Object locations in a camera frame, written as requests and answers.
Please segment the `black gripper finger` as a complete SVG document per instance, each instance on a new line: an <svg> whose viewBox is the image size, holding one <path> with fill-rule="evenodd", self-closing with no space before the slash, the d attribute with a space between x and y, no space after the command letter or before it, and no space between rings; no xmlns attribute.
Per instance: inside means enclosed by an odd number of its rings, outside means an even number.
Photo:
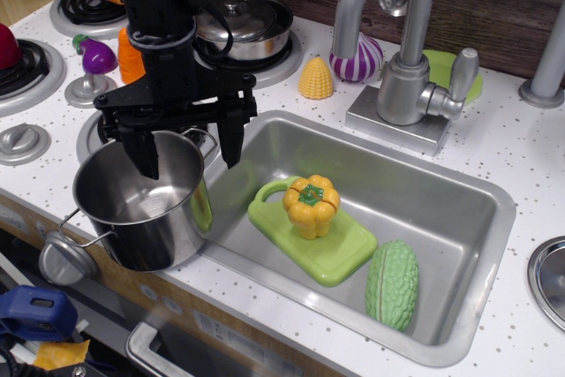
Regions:
<svg viewBox="0 0 565 377"><path fill-rule="evenodd" d="M124 150L144 177L159 179L158 153L154 135L147 131L127 130L121 135Z"/></svg>
<svg viewBox="0 0 565 377"><path fill-rule="evenodd" d="M237 165L241 157L244 139L244 124L240 117L228 117L217 123L222 158L230 169Z"/></svg>

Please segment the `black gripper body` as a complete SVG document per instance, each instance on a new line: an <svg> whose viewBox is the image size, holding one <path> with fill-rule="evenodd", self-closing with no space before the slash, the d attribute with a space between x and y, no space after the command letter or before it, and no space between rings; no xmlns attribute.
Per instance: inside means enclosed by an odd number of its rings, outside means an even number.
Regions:
<svg viewBox="0 0 565 377"><path fill-rule="evenodd" d="M209 69L192 46L144 49L143 77L94 98L109 139L147 140L152 132L216 123L234 132L257 115L252 74Z"/></svg>

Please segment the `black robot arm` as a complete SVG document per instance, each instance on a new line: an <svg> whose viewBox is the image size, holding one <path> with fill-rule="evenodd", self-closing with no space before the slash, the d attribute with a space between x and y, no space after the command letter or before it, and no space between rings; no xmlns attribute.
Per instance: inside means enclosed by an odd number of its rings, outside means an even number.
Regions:
<svg viewBox="0 0 565 377"><path fill-rule="evenodd" d="M130 44L144 75L94 99L107 138L120 142L145 177L159 177L154 132L214 123L222 158L239 163L244 126L257 114L252 74L208 69L196 62L195 17L208 0L122 0Z"/></svg>

